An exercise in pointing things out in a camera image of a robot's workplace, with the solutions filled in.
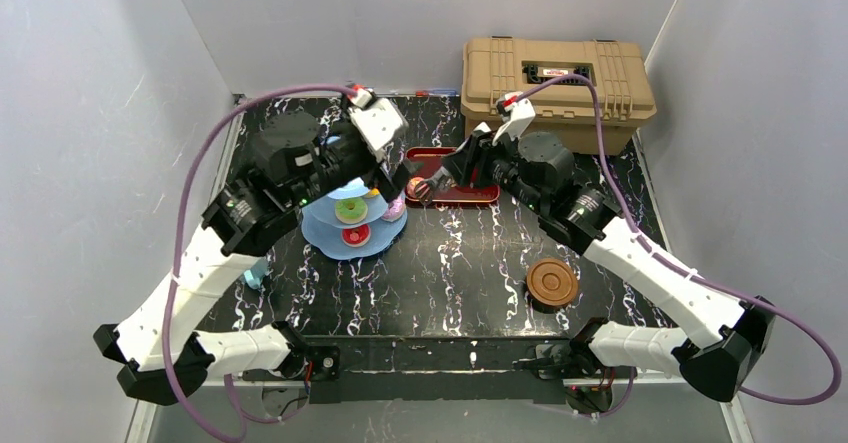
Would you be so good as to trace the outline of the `pink sugared cake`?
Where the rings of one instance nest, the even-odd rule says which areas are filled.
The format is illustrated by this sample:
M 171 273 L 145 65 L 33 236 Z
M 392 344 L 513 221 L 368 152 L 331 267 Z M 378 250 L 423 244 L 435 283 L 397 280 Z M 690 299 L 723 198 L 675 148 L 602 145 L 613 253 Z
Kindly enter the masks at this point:
M 413 177 L 408 181 L 405 191 L 409 199 L 420 201 L 422 197 L 426 198 L 430 193 L 430 185 L 426 178 Z

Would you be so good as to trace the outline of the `purple glazed donut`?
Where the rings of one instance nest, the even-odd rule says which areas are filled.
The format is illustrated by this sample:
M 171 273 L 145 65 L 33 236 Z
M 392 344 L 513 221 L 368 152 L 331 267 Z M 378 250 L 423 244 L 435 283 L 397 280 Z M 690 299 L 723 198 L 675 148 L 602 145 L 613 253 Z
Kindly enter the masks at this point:
M 400 219 L 406 212 L 405 198 L 402 196 L 392 200 L 383 213 L 381 219 L 386 222 L 395 222 Z

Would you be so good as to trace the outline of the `red rectangular tray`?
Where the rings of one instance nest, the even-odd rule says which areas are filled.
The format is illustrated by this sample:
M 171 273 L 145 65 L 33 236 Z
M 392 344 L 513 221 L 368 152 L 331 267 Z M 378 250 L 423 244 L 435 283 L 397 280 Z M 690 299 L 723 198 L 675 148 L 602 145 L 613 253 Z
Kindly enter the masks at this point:
M 455 150 L 454 147 L 412 147 L 405 153 L 411 162 L 420 163 L 416 177 L 428 178 L 441 165 L 441 158 Z M 432 204 L 442 206 L 484 206 L 496 203 L 501 190 L 497 186 L 461 187 L 453 184 L 446 192 L 437 196 Z

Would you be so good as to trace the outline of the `green glazed donut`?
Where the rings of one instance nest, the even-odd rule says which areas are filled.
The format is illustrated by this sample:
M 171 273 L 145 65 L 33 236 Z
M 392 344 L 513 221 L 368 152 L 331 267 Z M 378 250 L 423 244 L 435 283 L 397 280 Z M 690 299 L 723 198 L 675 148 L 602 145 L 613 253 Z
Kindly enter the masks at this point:
M 339 199 L 334 203 L 334 213 L 339 222 L 354 225 L 366 218 L 368 206 L 362 197 Z

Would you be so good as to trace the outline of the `red glazed donut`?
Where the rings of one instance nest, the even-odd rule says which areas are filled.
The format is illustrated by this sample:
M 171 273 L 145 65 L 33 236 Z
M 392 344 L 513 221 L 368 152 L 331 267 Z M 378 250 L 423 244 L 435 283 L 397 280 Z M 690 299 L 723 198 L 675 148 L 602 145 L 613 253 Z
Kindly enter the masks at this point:
M 345 245 L 358 248 L 369 242 L 371 238 L 371 228 L 368 224 L 362 224 L 353 228 L 345 228 L 341 232 L 341 238 Z

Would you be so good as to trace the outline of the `blue three-tier cake stand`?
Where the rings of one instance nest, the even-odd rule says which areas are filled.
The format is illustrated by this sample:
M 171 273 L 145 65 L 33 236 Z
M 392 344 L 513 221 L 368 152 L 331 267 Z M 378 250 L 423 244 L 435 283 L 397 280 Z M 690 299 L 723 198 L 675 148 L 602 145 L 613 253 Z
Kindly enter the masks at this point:
M 357 177 L 305 206 L 302 209 L 301 232 L 306 241 L 328 258 L 337 261 L 367 258 L 388 249 L 406 226 L 407 206 L 405 214 L 397 221 L 383 221 L 381 217 L 390 202 L 386 202 L 381 195 L 365 199 L 364 195 L 371 189 Z M 362 197 L 365 200 L 368 206 L 367 216 L 358 224 L 343 224 L 335 217 L 334 203 L 339 199 L 354 197 Z M 341 238 L 342 230 L 362 224 L 368 224 L 371 228 L 369 242 L 358 248 L 345 245 Z

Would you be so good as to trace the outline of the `silver metal tongs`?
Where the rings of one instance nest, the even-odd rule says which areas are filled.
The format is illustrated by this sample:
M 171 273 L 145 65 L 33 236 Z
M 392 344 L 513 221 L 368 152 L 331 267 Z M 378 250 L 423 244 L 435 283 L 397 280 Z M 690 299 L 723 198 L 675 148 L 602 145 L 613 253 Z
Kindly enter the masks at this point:
M 432 176 L 426 178 L 430 185 L 430 193 L 426 198 L 419 201 L 422 205 L 429 205 L 440 194 L 451 188 L 453 177 L 444 167 L 440 167 Z

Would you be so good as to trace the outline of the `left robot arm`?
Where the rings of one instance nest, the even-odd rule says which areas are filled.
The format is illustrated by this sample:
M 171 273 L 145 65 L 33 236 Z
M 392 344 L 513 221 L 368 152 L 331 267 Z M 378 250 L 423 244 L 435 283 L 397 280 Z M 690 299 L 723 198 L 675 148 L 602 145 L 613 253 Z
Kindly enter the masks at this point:
M 349 110 L 333 140 L 304 112 L 276 115 L 248 143 L 251 162 L 223 186 L 204 211 L 179 268 L 163 278 L 146 301 L 118 324 L 94 333 L 102 355 L 121 364 L 117 380 L 131 398 L 169 406 L 210 377 L 250 370 L 297 375 L 336 356 L 282 321 L 247 331 L 209 333 L 199 323 L 246 271 L 299 225 L 301 210 L 354 179 L 397 195 L 412 175 L 409 164 L 389 172 L 388 147 L 406 130 L 389 101 Z

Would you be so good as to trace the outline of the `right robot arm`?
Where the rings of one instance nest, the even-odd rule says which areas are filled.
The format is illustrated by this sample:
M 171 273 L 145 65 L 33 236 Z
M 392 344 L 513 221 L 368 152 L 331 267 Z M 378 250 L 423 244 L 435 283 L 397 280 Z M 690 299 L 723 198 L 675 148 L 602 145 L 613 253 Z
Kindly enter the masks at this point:
M 574 156 L 557 136 L 497 136 L 481 124 L 442 158 L 437 174 L 460 186 L 499 187 L 535 213 L 550 238 L 612 272 L 676 324 L 594 318 L 570 341 L 582 365 L 661 371 L 710 399 L 732 400 L 764 352 L 773 316 L 696 283 L 696 270 L 632 230 L 612 198 L 575 180 L 573 170 Z

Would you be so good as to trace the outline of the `red blue pen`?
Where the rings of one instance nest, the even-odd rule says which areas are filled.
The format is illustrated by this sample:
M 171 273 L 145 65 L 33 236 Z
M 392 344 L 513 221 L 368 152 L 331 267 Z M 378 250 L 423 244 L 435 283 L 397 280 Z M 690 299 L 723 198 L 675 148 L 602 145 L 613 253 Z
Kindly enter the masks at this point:
M 446 89 L 446 88 L 433 88 L 433 89 L 424 89 L 424 90 L 416 90 L 414 92 L 416 97 L 457 97 L 458 91 L 454 89 Z

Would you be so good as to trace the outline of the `tan plastic toolbox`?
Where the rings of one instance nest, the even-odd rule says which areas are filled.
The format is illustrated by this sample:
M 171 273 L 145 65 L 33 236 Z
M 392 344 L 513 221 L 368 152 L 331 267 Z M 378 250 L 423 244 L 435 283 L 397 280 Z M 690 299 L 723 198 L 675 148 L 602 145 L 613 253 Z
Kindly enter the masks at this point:
M 471 133 L 480 123 L 498 129 L 499 99 L 552 78 L 558 83 L 529 98 L 536 116 L 528 129 L 557 135 L 574 153 L 595 155 L 603 148 L 617 155 L 656 115 L 636 43 L 473 38 L 463 48 L 465 131 Z

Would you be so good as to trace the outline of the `round brown wooden box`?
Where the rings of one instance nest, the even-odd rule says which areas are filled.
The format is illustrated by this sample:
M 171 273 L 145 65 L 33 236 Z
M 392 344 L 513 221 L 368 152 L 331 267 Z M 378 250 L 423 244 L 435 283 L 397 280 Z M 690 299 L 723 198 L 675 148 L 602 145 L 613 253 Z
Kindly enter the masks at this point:
M 573 303 L 579 294 L 579 280 L 564 261 L 544 258 L 533 263 L 524 279 L 528 300 L 534 310 L 554 313 Z

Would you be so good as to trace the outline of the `light blue cup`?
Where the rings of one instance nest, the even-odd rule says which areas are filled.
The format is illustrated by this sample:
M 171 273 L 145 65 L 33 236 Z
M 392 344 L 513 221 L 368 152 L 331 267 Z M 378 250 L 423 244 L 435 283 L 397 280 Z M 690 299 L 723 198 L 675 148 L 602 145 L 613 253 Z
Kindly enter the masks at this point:
M 242 274 L 244 283 L 251 289 L 258 291 L 263 284 L 264 278 L 269 273 L 269 261 L 260 258 L 256 263 Z

